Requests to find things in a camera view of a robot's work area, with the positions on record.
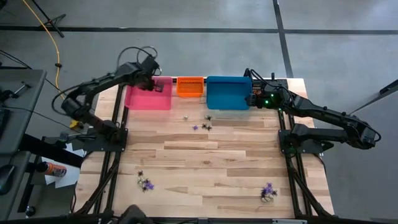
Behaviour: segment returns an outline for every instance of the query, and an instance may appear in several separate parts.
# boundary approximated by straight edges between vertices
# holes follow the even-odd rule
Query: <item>yellow cable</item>
[[[43,24],[43,22],[40,20],[40,18],[37,16],[37,14],[33,11],[33,9],[26,3],[25,0],[23,0],[23,2],[25,3],[25,5],[29,8],[29,10],[33,13],[33,15],[36,17],[36,19],[40,22],[40,24],[43,26],[43,28],[45,29],[45,31],[48,33],[48,35],[50,36],[52,42],[54,43],[54,47],[55,50],[57,51],[57,63],[60,63],[60,52],[58,51],[58,46],[57,43],[55,42],[54,38],[52,37],[51,33],[49,32],[49,30],[46,28],[46,26]],[[60,74],[60,68],[57,67],[57,75],[55,76],[55,86],[58,88],[58,91],[61,92],[58,87],[58,77]]]

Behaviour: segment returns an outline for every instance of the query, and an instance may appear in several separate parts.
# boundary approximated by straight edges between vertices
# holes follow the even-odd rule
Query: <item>white paper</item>
[[[65,149],[68,152],[72,152],[78,156],[83,157],[83,150],[76,150],[74,151],[72,148],[72,144],[68,143],[67,144],[67,148]],[[57,164],[57,165],[61,165],[67,168],[67,173],[65,174],[65,176],[63,177],[54,177],[54,176],[50,176],[50,175],[45,175],[45,183],[51,184],[53,182],[55,182],[55,188],[60,188],[60,187],[64,187],[64,186],[69,186],[72,184],[75,184],[77,182],[77,180],[79,179],[79,175],[80,175],[80,169],[77,167],[73,167],[70,165],[66,165],[66,164],[62,164],[60,162],[55,162],[52,159],[47,159],[42,157],[42,161],[43,162],[51,162],[53,164]]]

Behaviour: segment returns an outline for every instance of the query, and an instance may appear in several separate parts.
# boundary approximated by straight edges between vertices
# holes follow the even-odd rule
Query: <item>spray can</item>
[[[63,177],[67,174],[67,168],[61,165],[56,165],[51,162],[41,162],[36,166],[37,172],[44,172],[44,175],[51,175],[54,177]]]

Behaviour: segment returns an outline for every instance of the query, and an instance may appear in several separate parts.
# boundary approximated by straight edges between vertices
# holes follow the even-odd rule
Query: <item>orange basket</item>
[[[177,77],[177,95],[180,97],[201,97],[204,89],[203,77]]]

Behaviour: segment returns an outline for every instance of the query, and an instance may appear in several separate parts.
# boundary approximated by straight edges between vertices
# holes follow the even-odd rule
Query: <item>blue plastic bin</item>
[[[248,110],[245,97],[252,92],[249,77],[208,77],[207,107],[212,110]]]

